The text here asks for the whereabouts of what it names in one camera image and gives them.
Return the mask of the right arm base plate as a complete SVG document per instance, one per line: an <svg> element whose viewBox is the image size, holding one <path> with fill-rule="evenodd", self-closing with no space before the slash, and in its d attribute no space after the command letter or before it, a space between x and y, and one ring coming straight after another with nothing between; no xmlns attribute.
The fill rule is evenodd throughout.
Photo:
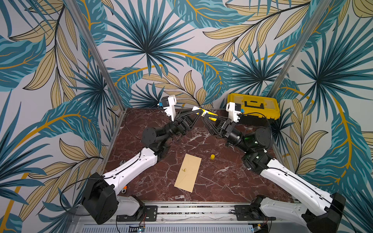
<svg viewBox="0 0 373 233"><path fill-rule="evenodd" d="M231 210L237 221L273 221L275 217L268 217L262 213L259 207L253 205L235 205Z"/></svg>

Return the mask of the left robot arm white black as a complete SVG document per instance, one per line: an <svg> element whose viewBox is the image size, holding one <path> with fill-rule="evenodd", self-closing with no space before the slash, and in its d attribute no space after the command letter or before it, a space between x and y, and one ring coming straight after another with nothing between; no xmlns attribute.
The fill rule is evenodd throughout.
<svg viewBox="0 0 373 233"><path fill-rule="evenodd" d="M129 216L138 220L145 215L142 201L126 197L120 201L117 196L133 179L154 166L167 155L169 138L186 135L191 131L203 109L194 108L179 112L173 121L164 127L148 127L142 133L144 148L133 158L103 175L94 173L83 191L82 205L97 224L107 222L114 215Z"/></svg>

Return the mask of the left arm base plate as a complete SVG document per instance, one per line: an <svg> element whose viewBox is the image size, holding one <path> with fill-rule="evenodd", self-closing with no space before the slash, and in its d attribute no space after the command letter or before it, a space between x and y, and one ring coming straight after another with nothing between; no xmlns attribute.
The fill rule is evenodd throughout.
<svg viewBox="0 0 373 233"><path fill-rule="evenodd" d="M117 215L117 222L155 222L157 219L157 205L141 206L132 216Z"/></svg>

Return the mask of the yellow black toolbox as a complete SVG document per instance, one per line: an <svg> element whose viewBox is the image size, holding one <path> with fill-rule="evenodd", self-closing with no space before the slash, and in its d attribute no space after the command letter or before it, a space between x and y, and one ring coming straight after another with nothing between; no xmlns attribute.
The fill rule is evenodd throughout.
<svg viewBox="0 0 373 233"><path fill-rule="evenodd" d="M279 105L274 98L230 93L227 99L229 102L241 104L244 114L274 120L280 118Z"/></svg>

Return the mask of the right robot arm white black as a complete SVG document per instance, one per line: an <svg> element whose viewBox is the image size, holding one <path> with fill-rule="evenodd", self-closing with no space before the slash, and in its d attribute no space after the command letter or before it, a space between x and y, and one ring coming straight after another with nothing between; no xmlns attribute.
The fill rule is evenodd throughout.
<svg viewBox="0 0 373 233"><path fill-rule="evenodd" d="M257 196L251 204L256 214L297 223L312 233L337 232L345 197L315 187L267 154L267 148L272 145L270 128L259 127L254 132L243 134L231 119L209 113L204 115L203 122L212 135L226 139L229 146L244 152L242 162L248 170L272 181L298 201L287 203Z"/></svg>

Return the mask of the aluminium front rail frame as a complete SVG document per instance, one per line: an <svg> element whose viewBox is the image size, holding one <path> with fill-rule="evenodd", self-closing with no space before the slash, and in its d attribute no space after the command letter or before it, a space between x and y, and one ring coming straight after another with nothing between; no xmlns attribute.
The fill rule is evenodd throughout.
<svg viewBox="0 0 373 233"><path fill-rule="evenodd" d="M98 225L83 208L72 218L68 233L307 233L305 226L282 217L274 220L239 221L238 203L145 202L147 214L125 221L112 216Z"/></svg>

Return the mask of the right corner aluminium post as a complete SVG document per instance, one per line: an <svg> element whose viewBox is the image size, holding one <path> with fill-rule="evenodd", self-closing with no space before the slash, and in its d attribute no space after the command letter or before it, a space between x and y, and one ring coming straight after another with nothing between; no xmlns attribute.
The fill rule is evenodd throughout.
<svg viewBox="0 0 373 233"><path fill-rule="evenodd" d="M309 37L313 34L313 31L318 25L319 20L322 18L324 12L327 10L328 6L332 1L321 1L320 4L315 9L315 13L310 17L309 23L306 25L304 32L300 35L299 40L294 46L294 49L290 53L288 59L286 60L284 66L282 67L278 77L273 82L273 85L267 94L267 97L274 98L280 85L285 79L286 74L290 70L294 60L297 58L298 54L301 52L302 48L306 44Z"/></svg>

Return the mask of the orange handled wrench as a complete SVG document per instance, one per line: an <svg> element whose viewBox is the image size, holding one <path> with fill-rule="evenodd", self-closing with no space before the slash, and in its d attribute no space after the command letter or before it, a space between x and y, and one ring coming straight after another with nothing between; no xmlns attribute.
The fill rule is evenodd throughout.
<svg viewBox="0 0 373 233"><path fill-rule="evenodd" d="M127 188L128 188L128 186L125 186L123 189L122 189L122 193L124 194L124 193L126 193L127 192Z"/></svg>

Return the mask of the left corner aluminium post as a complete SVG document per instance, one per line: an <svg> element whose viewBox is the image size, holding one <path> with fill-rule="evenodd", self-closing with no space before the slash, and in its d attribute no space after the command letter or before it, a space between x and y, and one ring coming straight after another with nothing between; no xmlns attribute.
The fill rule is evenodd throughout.
<svg viewBox="0 0 373 233"><path fill-rule="evenodd" d="M115 100L115 102L118 104L119 108L120 108L120 111L122 113L125 112L125 107L123 106L122 102L121 102L121 98L120 96L118 95L116 89L115 89L115 86L114 86L114 83L110 77L110 74L107 70L107 67L100 55L100 52L96 46L96 43L92 37L92 34L90 33L90 30L88 28L88 25L86 25L85 23L85 20L84 20L84 17L79 9L79 6L77 4L76 1L73 1L73 0L67 0L66 1L66 5L67 7L69 8L70 12L71 12L71 15L73 17L73 19L75 20L75 23L77 24L77 27L78 29L80 30L80 32L82 33L82 36L87 44L87 47L90 49L91 53L92 53L92 56L93 56L93 59L95 60L96 62L96 65L99 67L100 69L100 72L102 73L103 77L104 77L104 80L106 81L109 89L111 90L111 93L113 95L113 98Z"/></svg>

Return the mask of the corner aluminium post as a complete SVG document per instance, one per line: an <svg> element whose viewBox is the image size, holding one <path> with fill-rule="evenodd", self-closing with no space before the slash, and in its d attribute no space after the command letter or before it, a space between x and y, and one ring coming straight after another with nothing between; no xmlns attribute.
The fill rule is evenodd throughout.
<svg viewBox="0 0 373 233"><path fill-rule="evenodd" d="M92 37L92 34L90 33L90 30L88 28L88 25L86 25L85 23L85 20L84 20L84 17L79 9L79 6L77 4L76 1L73 1L73 0L67 0L66 1L66 5L67 7L69 8L70 12L71 12L71 15L73 17L73 19L75 20L75 23L77 24L77 27L78 29L80 30L80 32L82 33L82 36L87 44L87 47L90 49L91 53L92 53L92 56L93 56L93 59L95 60L96 62L96 65L99 67L100 69L100 72L102 73L103 77L104 77L104 80L106 81L109 89L111 90L111 93L113 95L113 98L115 100L115 102L118 104L119 108L120 108L120 111L122 113L125 112L125 107L123 106L122 102L121 102L121 98L120 96L118 95L116 89L115 89L115 86L114 86L114 83L110 77L110 74L107 70L107 67L100 55L100 52L96 46L96 43Z"/></svg>
<svg viewBox="0 0 373 233"><path fill-rule="evenodd" d="M304 32L300 35L299 40L294 46L294 49L290 53L288 59L286 60L284 66L282 67L278 77L273 82L273 85L267 94L267 97L274 98L280 85L285 79L286 74L290 70L294 60L297 58L298 54L301 52L302 48L306 44L309 37L313 34L313 31L318 25L319 20L322 18L324 12L327 10L328 6L332 1L321 1L320 4L315 9L315 13L310 17L309 23L306 25Z"/></svg>

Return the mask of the manila paper envelope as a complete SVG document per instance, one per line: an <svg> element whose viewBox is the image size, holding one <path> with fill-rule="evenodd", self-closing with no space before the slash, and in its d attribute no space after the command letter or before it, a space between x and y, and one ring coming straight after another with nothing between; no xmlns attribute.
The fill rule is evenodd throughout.
<svg viewBox="0 0 373 233"><path fill-rule="evenodd" d="M174 186L190 193L193 192L201 161L200 157L186 154Z"/></svg>

